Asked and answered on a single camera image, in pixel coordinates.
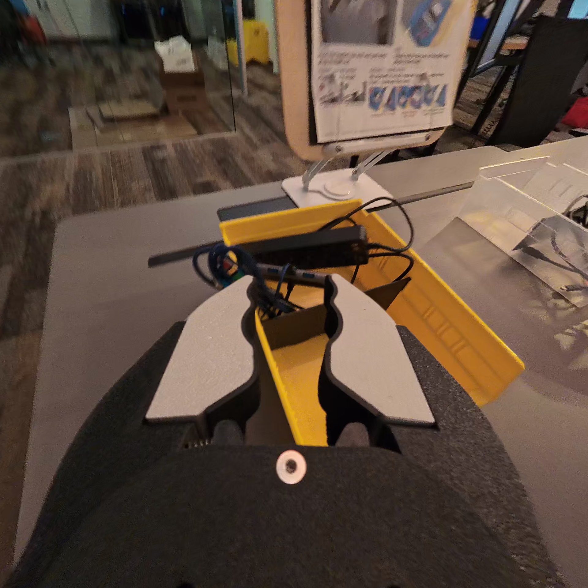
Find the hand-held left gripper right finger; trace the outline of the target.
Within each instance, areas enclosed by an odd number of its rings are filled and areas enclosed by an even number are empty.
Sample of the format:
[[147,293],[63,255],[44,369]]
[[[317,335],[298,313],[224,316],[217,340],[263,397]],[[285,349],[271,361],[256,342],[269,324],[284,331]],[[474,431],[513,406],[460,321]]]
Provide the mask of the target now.
[[368,442],[385,442],[388,425],[432,428],[433,412],[388,308],[408,279],[363,291],[338,274],[325,279],[327,343],[319,373],[319,404],[329,446],[348,425]]

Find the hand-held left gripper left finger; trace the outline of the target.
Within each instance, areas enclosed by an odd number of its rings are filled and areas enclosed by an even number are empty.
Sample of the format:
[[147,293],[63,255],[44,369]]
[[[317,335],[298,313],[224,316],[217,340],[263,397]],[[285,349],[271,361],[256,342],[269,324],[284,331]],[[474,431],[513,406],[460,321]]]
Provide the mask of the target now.
[[206,299],[185,321],[145,421],[191,424],[199,440],[245,440],[261,402],[253,276]]

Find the yellow plastic bin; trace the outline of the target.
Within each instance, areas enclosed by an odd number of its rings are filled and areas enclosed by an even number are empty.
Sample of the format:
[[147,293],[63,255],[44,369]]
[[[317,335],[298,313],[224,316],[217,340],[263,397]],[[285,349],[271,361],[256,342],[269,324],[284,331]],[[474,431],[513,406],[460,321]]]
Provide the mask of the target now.
[[[314,233],[349,215],[359,200],[297,208],[221,222],[226,245],[244,246],[275,238]],[[457,381],[477,406],[498,398],[524,370],[523,362],[416,254],[407,285],[385,312],[404,327]],[[281,318],[256,317],[257,333],[278,396],[298,445],[326,446],[326,415],[318,383],[327,346],[323,290],[295,288],[293,299],[306,309]]]

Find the clear plastic bin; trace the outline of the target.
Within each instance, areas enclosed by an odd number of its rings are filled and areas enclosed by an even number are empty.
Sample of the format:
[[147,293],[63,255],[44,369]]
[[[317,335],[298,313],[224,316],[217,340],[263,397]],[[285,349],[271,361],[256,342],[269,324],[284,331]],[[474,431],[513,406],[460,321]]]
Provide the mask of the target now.
[[549,157],[483,166],[460,220],[577,308],[587,306],[587,173]]

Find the dark flat desk mat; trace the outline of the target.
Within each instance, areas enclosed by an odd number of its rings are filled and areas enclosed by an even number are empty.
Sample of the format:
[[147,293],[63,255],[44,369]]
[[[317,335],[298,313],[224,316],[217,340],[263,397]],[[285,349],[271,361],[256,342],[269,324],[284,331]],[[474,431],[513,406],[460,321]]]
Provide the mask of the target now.
[[228,222],[246,217],[257,217],[286,210],[298,209],[297,204],[287,195],[270,199],[240,203],[217,210],[220,222]]

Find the flat cardboard pieces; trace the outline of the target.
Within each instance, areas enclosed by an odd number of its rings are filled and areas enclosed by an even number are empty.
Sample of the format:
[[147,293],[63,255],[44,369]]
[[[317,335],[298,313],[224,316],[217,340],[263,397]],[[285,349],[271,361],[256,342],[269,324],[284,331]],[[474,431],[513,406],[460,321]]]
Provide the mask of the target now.
[[231,89],[215,88],[199,62],[187,72],[158,67],[135,89],[130,80],[116,82],[103,99],[68,109],[72,151],[186,141],[235,129]]

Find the instruction poster board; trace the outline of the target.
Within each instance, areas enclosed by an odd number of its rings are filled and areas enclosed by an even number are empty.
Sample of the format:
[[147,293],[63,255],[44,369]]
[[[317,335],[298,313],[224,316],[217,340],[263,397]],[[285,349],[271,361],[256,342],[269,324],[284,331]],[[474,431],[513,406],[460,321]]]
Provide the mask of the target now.
[[453,124],[476,1],[276,1],[285,135],[318,161]]

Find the black office chair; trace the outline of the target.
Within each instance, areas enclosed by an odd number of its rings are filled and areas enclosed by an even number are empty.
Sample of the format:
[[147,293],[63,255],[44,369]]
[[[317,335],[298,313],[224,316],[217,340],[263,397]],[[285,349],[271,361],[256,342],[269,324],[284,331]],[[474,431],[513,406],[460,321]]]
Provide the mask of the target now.
[[587,61],[587,19],[540,16],[488,145],[539,145],[563,116]]

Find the small yellow floor sign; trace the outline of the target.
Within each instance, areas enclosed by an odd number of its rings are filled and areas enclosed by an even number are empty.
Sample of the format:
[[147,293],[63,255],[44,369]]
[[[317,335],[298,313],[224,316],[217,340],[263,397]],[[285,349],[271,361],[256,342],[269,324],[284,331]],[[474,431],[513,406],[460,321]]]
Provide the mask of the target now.
[[[247,63],[254,61],[262,65],[268,65],[269,56],[269,35],[266,25],[255,19],[245,19],[243,21],[243,32],[245,35],[245,60]],[[235,67],[238,62],[238,45],[236,39],[226,41],[228,58]]]

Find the black framed display screen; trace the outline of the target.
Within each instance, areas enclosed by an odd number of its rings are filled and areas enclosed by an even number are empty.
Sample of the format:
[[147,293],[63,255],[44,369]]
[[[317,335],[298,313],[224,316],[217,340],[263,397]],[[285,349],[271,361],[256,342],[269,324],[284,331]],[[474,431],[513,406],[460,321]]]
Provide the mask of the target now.
[[470,33],[474,46],[467,52],[463,85],[495,65],[509,31],[529,4],[530,1],[485,1],[479,5]]

